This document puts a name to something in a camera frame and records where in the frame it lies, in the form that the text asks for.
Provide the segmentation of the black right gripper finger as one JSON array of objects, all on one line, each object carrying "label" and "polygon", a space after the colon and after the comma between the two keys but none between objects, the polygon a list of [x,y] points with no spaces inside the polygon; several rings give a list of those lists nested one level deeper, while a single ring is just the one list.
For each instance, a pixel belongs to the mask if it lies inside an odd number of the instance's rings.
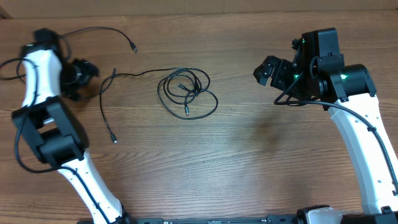
[{"label": "black right gripper finger", "polygon": [[272,72],[269,69],[255,69],[253,75],[258,84],[266,86],[268,79],[272,75]]},{"label": "black right gripper finger", "polygon": [[280,70],[282,59],[273,55],[267,56],[263,61],[260,72],[261,73],[277,73]]}]

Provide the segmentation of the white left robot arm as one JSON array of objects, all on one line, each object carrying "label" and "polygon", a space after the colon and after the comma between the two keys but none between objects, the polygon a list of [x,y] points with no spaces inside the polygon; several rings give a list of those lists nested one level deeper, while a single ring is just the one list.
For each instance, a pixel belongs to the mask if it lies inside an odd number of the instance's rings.
[{"label": "white left robot arm", "polygon": [[85,129],[63,101],[80,100],[79,90],[99,71],[86,60],[69,61],[60,41],[56,32],[39,29],[34,42],[21,48],[26,91],[21,108],[12,112],[17,162],[31,173],[64,176],[90,211],[88,223],[129,223],[124,206],[96,170]]}]

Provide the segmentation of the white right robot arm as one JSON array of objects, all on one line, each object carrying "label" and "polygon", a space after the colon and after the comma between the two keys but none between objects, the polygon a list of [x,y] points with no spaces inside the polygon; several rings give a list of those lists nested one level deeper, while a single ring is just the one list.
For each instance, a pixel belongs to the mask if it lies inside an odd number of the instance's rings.
[{"label": "white right robot arm", "polygon": [[362,212],[328,205],[301,208],[287,223],[396,223],[397,156],[382,122],[368,69],[346,65],[335,28],[292,41],[295,57],[270,55],[254,70],[261,85],[280,90],[276,105],[320,105],[338,128],[357,176]]}]

